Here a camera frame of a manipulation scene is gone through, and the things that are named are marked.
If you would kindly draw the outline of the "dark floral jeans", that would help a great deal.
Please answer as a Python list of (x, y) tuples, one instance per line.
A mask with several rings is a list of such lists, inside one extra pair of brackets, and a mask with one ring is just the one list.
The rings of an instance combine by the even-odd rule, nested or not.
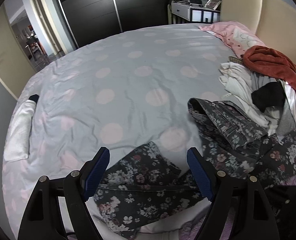
[[(265, 187), (296, 179), (296, 128), (268, 135), (230, 101), (192, 98), (188, 110), (198, 128), (202, 155), (217, 170), (241, 179), (258, 176)], [(192, 172), (182, 173), (154, 142), (135, 148), (109, 168), (94, 195), (108, 228), (126, 239), (203, 198)]]

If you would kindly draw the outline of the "folded white towel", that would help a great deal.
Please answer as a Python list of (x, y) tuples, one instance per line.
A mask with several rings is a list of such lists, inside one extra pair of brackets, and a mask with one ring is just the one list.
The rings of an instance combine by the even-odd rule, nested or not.
[(13, 115), (4, 147), (4, 160), (8, 162), (28, 159), (29, 138), (32, 129), (32, 119), (35, 114), (39, 95), (31, 95), (25, 100)]

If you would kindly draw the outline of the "grey garment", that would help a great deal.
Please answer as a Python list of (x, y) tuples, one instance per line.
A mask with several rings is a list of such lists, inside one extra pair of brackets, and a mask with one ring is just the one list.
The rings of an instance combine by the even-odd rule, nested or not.
[(281, 118), (275, 134), (279, 136), (285, 136), (296, 128), (296, 92), (294, 89), (284, 80), (275, 79), (269, 76), (253, 72), (251, 74), (252, 92), (259, 89), (269, 82), (280, 82), (284, 88), (286, 99), (282, 108)]

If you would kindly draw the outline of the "black garment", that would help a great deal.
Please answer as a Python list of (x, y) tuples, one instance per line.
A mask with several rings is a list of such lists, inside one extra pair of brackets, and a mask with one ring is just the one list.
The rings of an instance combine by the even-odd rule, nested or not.
[(255, 90), (251, 97), (252, 103), (264, 113), (268, 107), (283, 107), (286, 94), (280, 82), (269, 82)]

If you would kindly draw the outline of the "white garment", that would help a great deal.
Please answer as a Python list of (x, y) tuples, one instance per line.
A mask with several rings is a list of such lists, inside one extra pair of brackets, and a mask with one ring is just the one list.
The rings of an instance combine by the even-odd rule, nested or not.
[(251, 98), (251, 72), (241, 64), (227, 62), (220, 66), (220, 82), (225, 90), (235, 96), (245, 109), (245, 113), (257, 124), (266, 129), (269, 135), (276, 132), (281, 118), (282, 108), (268, 107), (262, 113)]

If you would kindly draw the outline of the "polka dot bed sheet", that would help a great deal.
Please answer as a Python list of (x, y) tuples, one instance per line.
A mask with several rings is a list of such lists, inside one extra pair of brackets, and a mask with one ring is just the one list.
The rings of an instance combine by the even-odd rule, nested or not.
[(29, 157), (4, 160), (2, 171), (14, 235), (40, 176), (65, 176), (102, 146), (115, 164), (150, 141), (185, 172), (187, 149), (201, 145), (189, 99), (231, 100), (244, 109), (219, 80), (221, 64), (235, 53), (202, 31), (202, 25), (208, 24), (163, 25), (110, 36), (57, 59), (28, 81), (13, 115), (31, 95), (39, 95)]

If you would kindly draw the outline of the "rust red towel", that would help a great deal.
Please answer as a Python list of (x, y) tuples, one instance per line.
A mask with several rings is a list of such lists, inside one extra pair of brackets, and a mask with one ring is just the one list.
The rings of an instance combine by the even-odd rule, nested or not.
[(283, 53), (253, 46), (243, 54), (242, 60), (251, 71), (284, 80), (296, 91), (296, 65)]

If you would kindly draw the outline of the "striped beige shirt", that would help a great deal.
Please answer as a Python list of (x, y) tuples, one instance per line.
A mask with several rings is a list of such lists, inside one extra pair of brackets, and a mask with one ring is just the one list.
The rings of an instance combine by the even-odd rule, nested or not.
[(243, 60), (242, 59), (238, 59), (237, 57), (229, 56), (228, 59), (229, 59), (230, 62), (238, 63), (238, 64), (243, 64)]

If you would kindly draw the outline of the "beige room door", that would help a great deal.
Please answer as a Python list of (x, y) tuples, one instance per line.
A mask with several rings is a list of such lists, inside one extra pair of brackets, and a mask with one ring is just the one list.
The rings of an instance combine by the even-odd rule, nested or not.
[(5, 7), (1, 5), (0, 83), (17, 100), (29, 79), (35, 74), (35, 69), (15, 37)]

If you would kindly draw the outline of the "light pink garment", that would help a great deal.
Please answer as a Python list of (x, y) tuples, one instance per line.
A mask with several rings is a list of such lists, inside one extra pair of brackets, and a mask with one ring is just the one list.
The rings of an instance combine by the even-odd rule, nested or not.
[(238, 58), (253, 46), (266, 46), (245, 25), (236, 21), (216, 22), (199, 28), (219, 38)]

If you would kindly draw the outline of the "cream padded headboard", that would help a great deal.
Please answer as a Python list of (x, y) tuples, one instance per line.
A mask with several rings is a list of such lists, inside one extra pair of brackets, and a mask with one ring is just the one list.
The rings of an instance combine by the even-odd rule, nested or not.
[(296, 64), (296, 9), (282, 0), (222, 0), (221, 21), (245, 25)]

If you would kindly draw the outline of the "white bedside table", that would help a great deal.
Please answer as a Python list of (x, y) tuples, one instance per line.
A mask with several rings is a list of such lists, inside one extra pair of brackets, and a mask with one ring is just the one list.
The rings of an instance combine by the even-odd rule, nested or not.
[(171, 0), (168, 4), (168, 24), (219, 22), (221, 4), (216, 10), (206, 8), (205, 4), (201, 0)]

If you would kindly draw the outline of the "black sliding wardrobe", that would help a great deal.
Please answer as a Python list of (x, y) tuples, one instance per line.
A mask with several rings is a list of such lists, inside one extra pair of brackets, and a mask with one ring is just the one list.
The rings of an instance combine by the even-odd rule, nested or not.
[(78, 47), (168, 23), (171, 0), (59, 0)]

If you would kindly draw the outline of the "photo frame on nightstand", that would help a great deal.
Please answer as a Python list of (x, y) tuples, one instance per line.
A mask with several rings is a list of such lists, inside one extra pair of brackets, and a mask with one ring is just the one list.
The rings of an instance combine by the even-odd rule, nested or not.
[(205, 7), (211, 10), (216, 10), (221, 4), (221, 0), (208, 0)]

